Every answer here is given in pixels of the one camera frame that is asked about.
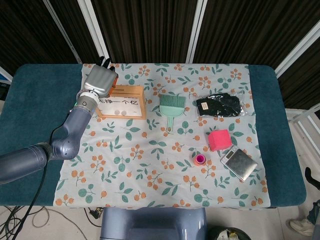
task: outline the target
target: green brush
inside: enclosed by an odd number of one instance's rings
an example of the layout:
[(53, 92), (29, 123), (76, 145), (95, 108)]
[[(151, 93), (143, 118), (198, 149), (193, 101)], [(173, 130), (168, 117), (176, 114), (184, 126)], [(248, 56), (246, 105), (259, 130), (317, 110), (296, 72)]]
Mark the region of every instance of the green brush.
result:
[(160, 95), (159, 110), (162, 115), (168, 117), (166, 130), (172, 132), (174, 125), (174, 118), (181, 116), (185, 111), (186, 97), (184, 96), (170, 96)]

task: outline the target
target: plastic bag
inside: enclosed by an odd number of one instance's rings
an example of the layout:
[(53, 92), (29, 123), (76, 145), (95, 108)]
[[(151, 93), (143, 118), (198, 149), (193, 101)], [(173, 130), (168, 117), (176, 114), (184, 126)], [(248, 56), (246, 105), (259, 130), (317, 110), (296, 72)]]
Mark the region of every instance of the plastic bag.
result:
[(243, 93), (216, 93), (207, 97), (198, 98), (196, 102), (199, 116), (218, 118), (245, 116), (242, 99)]

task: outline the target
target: table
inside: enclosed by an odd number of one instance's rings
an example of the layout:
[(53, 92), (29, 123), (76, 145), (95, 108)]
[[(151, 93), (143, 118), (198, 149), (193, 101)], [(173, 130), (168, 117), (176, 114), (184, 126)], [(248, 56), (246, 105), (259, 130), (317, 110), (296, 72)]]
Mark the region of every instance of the table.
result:
[[(248, 67), (271, 206), (298, 205), (305, 200), (306, 191), (275, 73), (267, 66)], [(81, 68), (77, 64), (27, 64), (17, 71), (0, 118), (0, 154), (49, 138), (51, 129), (61, 124), (75, 102)], [(49, 163), (37, 205), (52, 205), (61, 165), (61, 161)], [(40, 176), (41, 172), (37, 172), (0, 186), (0, 204), (29, 204)]]

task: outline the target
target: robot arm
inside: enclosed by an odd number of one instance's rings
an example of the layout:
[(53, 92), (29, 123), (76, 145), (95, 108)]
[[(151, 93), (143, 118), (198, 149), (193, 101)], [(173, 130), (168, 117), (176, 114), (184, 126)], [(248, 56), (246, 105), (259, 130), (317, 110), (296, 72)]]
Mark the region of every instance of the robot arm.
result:
[(52, 134), (49, 143), (38, 143), (0, 156), (0, 184), (6, 184), (45, 167), (49, 160), (71, 160), (79, 152), (81, 137), (88, 125), (99, 98), (109, 96), (118, 75), (114, 67), (108, 69), (107, 59), (103, 66), (95, 65), (86, 81), (84, 91), (62, 126)]

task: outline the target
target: dark curtain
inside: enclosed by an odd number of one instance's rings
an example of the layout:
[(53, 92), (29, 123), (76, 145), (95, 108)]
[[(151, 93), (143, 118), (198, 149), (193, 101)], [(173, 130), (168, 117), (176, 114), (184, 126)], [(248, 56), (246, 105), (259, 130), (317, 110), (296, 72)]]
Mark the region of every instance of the dark curtain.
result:
[(280, 77), (286, 108), (309, 109), (320, 103), (320, 38)]
[(185, 63), (197, 0), (92, 0), (112, 61)]
[(99, 59), (77, 0), (50, 0), (66, 34), (83, 63), (95, 63)]
[(208, 0), (193, 62), (275, 69), (319, 20), (319, 0)]
[(42, 0), (0, 0), (0, 66), (77, 63)]

